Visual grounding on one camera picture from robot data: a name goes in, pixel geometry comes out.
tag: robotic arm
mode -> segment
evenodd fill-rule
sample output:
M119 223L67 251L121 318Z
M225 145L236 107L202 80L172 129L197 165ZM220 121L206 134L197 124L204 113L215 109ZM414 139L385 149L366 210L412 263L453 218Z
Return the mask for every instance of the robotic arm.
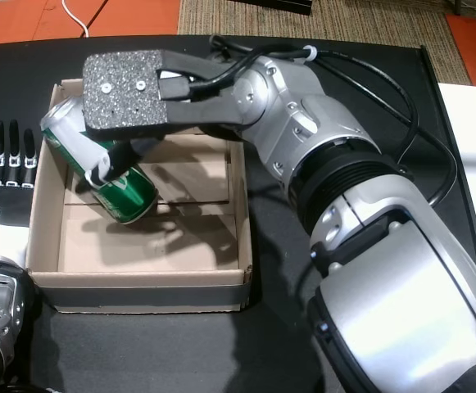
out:
M264 52L283 50L297 53ZM251 54L232 64L167 51L91 56L88 131L127 141L197 125L254 145L311 236L312 259L328 271L309 314L346 390L476 392L474 262L311 68L283 52ZM101 94L104 83L119 92ZM142 143L118 143L88 186L123 173L144 155Z

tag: black wire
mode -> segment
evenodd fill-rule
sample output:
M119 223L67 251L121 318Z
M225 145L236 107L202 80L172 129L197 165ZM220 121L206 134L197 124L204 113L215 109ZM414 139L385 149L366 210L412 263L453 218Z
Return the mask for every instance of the black wire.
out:
M407 116L405 116L403 113L401 113L398 109L391 106L388 102L383 100L376 93L369 90L363 84L359 83L355 79L346 75L345 73L343 73L341 70L339 70L335 66L329 64L327 61L323 61L321 59L316 59L315 63L318 66L322 66L324 69L329 71L331 74L336 75L337 77L339 77L343 81L352 85L354 88L358 89L362 94L364 94L368 98L371 98L376 104L380 105L384 110L386 110L391 115L396 117L404 125L410 126L411 120ZM434 137L431 133L428 133L423 128L419 127L418 128L418 134L423 139L425 139L428 143L430 143L431 145L436 147L436 149L438 151L440 151L444 156L446 156L447 160L449 162L449 170L447 171L447 175L446 175L442 185L434 192L434 194L430 198L428 198L428 203L432 207L435 207L439 202L441 202L443 200L443 198L445 198L447 196L447 194L452 189L452 186L454 185L454 183L456 181L456 177L457 177L457 174L458 174L458 169L457 169L457 166L456 166L456 159L455 159L454 155L452 154L452 152L449 150L449 148L447 146L445 146L445 144L442 141L440 141L438 138ZM406 146L405 150L403 150L401 156L403 156L403 154L405 154L405 152L410 147L410 145L412 144L413 141L414 141L414 138Z
M319 53L319 57L323 57L323 56L336 57L337 59L348 61L362 68L365 68L366 70L379 76L387 84L390 84L401 95L410 113L410 127L406 136L401 141L400 146L397 148L396 152L394 153L394 160L399 164L401 161L401 158L403 157L405 152L409 149L416 134L418 133L418 127L419 127L418 110L416 109L416 105L414 101L412 100L412 98L410 97L409 93L391 76L389 76L388 74L380 70L378 67L375 67L374 65L370 63L367 63L366 61L362 61L360 59L356 59L355 57L349 56L345 53L340 53L335 51L319 51L318 53Z
M226 88L230 86L235 76L241 71L250 66L259 56L268 55L272 52L293 52L295 47L286 43L272 43L269 45L262 45L252 49L244 58L240 59L229 69L209 80L198 80L189 84L192 93L207 92L215 89Z
M245 47L244 45L233 43L221 35L212 35L209 38L209 44L215 51L230 50L237 53L247 54L252 50L251 47ZM269 53L269 57L275 57L277 59L298 59L308 57L310 54L311 51L309 49L295 49L291 52L272 52Z
M243 54L250 53L252 51L252 49L250 49L249 47L245 47L237 43L232 43L221 36L212 36L209 42L212 48L216 50L221 50L221 51L232 50L232 51L243 53ZM288 54L287 52L271 53L269 54L269 56L274 56L274 55L283 56L287 54ZM306 50L300 50L298 53L298 55L300 55L301 57L303 56L307 57L309 54L310 54L310 51L306 51ZM365 68L366 70L382 78L387 84L390 84L404 99L404 101L406 102L407 108L410 112L410 118L404 115L403 113L401 113L394 106L390 105L388 102L383 100L379 95L371 91L365 85L356 81L349 75L343 73L334 65L328 63L326 60L323 59L323 57L335 57L344 61L349 61L351 63L354 63L358 66ZM378 67L375 67L374 65L371 65L370 63L367 63L366 61L362 61L355 57L349 56L345 53L335 52L335 51L319 51L319 58L316 58L314 60L314 63L316 63L318 66L323 67L324 69L331 72L333 75L336 75L337 77L344 80L345 82L349 83L351 86L353 86L354 88L359 90L362 94L364 94L366 97L372 99L374 102L380 105L388 113L396 117L404 125L409 127L407 135L403 138L400 146L397 148L397 151L394 154L395 160L398 163L400 162L401 158L406 154L406 152L408 151L408 149L414 142L416 134L418 134L423 139L425 139L428 143L433 145L437 150L439 150L447 158L447 161L449 162L449 170L447 171L447 175L442 185L428 199L428 203L432 207L435 207L439 202L441 202L443 198L447 196L447 194L452 189L452 186L454 185L456 181L457 174L458 174L456 159L452 155L451 150L449 150L449 148L445 146L443 142L441 142L439 139L434 137L432 134L427 133L423 128L419 126L418 111L409 93L398 82L396 82L393 78L391 78L384 71L380 70Z

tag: beer can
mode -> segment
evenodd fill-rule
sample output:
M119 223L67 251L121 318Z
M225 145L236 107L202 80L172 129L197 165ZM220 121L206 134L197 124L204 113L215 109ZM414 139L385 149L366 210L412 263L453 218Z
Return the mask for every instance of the beer can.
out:
M41 119L41 130L47 142L80 177L114 145L114 142L95 142L87 136L82 97L68 97L55 105ZM136 165L117 180L93 190L93 195L116 221L129 224L147 213L156 203L158 192Z

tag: silver metal casing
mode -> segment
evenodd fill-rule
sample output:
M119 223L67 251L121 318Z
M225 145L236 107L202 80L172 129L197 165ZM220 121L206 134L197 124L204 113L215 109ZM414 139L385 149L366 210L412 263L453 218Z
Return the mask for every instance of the silver metal casing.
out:
M311 244L333 250L390 210L410 221L331 272L320 293L381 392L442 392L476 364L476 266L416 186L387 175L351 188L322 214Z
M254 98L247 111L256 116L263 111L261 119L239 135L256 147L261 162L286 193L297 166L324 144L355 138L379 150L352 113L324 93L315 73L304 64L262 56L236 86L238 102L244 102L242 91Z

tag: can lid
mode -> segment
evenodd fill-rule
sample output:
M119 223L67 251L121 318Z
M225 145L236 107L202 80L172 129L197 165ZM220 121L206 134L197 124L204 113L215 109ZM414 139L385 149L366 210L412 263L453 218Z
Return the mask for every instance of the can lid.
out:
M57 105L54 105L50 111L41 119L39 124L41 125L41 130L45 130L50 127L51 124L61 120L68 112L76 106L82 105L83 97L70 96L65 100L59 102Z

